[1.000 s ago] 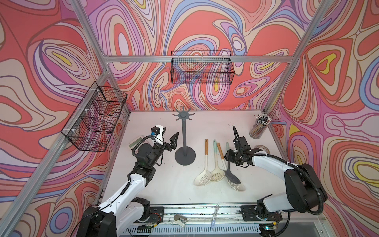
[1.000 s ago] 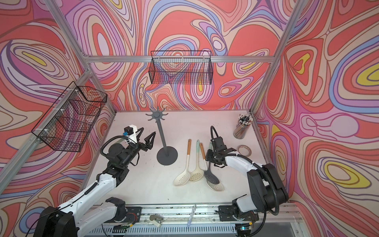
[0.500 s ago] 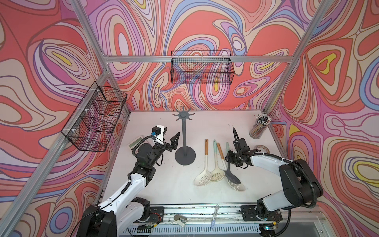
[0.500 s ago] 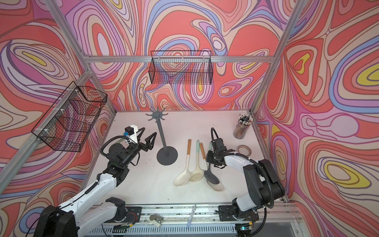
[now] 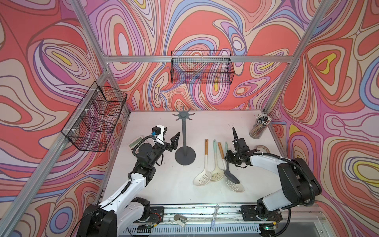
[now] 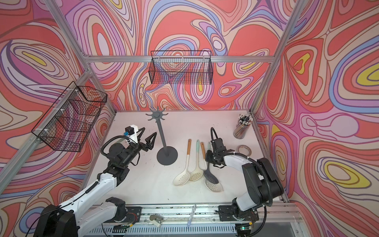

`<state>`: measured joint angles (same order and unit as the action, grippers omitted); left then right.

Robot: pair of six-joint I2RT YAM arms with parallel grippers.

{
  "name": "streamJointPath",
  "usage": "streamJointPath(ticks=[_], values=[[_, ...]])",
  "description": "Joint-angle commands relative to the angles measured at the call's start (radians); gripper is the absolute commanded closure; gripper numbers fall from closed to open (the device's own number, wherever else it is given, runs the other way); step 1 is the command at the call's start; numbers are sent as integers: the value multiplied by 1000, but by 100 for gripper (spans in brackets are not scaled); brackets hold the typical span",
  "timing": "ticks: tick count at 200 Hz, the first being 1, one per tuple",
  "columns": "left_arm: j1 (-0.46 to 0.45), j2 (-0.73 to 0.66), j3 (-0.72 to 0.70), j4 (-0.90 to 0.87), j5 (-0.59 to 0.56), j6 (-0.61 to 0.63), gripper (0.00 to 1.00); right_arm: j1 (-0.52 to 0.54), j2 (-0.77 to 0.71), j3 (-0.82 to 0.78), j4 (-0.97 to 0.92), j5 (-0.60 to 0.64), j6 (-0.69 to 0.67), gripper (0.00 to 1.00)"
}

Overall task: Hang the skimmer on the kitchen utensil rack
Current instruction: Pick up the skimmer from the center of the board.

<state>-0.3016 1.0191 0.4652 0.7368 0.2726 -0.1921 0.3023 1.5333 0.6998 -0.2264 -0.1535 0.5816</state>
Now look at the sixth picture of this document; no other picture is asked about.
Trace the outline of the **dark grey skimmer green handle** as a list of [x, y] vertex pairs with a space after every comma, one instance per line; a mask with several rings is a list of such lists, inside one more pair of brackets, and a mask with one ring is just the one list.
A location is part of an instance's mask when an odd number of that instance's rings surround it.
[[206, 161], [206, 155], [207, 155], [207, 153], [205, 151], [204, 143], [201, 142], [200, 145], [201, 145], [201, 148], [202, 148], [203, 158], [204, 158], [204, 162], [205, 162], [205, 166], [206, 166], [206, 170], [204, 172], [205, 178], [209, 182], [211, 182], [212, 184], [218, 184], [219, 183], [218, 179], [211, 173], [210, 167], [209, 167], [209, 163]]

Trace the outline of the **cream skimmer green handle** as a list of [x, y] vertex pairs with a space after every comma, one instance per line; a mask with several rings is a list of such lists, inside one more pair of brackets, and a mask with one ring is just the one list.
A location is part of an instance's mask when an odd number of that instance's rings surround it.
[[196, 162], [195, 170], [190, 173], [189, 180], [195, 182], [203, 176], [203, 170], [199, 167], [200, 141], [196, 141]]

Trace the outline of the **grey utensil rack stand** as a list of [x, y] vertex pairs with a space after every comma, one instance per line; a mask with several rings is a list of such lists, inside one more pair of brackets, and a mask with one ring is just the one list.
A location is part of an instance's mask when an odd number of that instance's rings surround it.
[[150, 109], [151, 113], [146, 114], [147, 116], [150, 116], [151, 118], [149, 120], [155, 120], [159, 134], [162, 141], [162, 148], [157, 153], [157, 160], [158, 162], [163, 166], [170, 166], [172, 165], [178, 158], [178, 152], [174, 147], [167, 146], [166, 139], [163, 132], [163, 127], [161, 121], [164, 120], [164, 116], [168, 115], [165, 112], [165, 109], [162, 111], [160, 109]]

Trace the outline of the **cream skimmer wooden handle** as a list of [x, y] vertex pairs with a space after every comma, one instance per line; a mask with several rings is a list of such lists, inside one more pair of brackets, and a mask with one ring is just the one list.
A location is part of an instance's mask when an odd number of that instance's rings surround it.
[[174, 178], [173, 180], [174, 186], [185, 185], [190, 179], [190, 173], [188, 171], [190, 150], [191, 150], [191, 139], [188, 139], [185, 167], [184, 167], [184, 170]]
[[222, 185], [220, 184], [220, 182], [218, 184], [212, 184], [211, 182], [209, 182], [206, 178], [205, 178], [205, 185], [206, 187], [212, 191], [212, 192], [215, 192], [215, 193], [219, 193], [219, 192], [222, 192], [223, 191], [223, 187]]

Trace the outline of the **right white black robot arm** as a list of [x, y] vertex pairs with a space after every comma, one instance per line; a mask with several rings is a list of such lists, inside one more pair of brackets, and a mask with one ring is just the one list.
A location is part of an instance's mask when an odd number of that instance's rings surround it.
[[267, 158], [254, 160], [227, 149], [213, 127], [210, 128], [210, 135], [213, 150], [206, 153], [205, 160], [219, 169], [234, 168], [244, 176], [247, 191], [233, 199], [231, 207], [235, 215], [262, 206], [272, 206], [273, 199], [284, 194], [281, 181]]

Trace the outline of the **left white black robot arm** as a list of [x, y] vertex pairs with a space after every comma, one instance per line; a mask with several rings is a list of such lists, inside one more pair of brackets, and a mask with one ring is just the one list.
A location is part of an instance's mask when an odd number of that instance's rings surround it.
[[97, 175], [94, 182], [59, 205], [49, 205], [35, 220], [35, 237], [83, 237], [106, 221], [122, 222], [128, 212], [122, 199], [108, 198], [99, 207], [90, 208], [105, 194], [119, 186], [129, 173], [134, 158], [141, 151], [154, 148], [157, 133], [154, 132], [141, 142], [145, 128], [128, 126], [124, 134], [109, 139], [100, 149], [109, 162]]

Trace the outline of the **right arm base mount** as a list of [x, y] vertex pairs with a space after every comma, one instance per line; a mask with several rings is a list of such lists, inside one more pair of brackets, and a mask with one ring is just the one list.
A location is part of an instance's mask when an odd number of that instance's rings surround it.
[[248, 209], [241, 211], [236, 205], [219, 205], [218, 210], [215, 211], [219, 214], [221, 221], [249, 221], [256, 222], [259, 220], [257, 211]]

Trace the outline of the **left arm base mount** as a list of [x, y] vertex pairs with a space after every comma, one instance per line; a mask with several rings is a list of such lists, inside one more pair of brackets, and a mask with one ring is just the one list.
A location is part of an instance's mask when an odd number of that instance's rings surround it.
[[141, 206], [127, 206], [126, 213], [121, 215], [121, 219], [114, 217], [113, 219], [105, 221], [105, 223], [129, 223], [135, 224], [140, 221], [140, 216], [142, 212]]

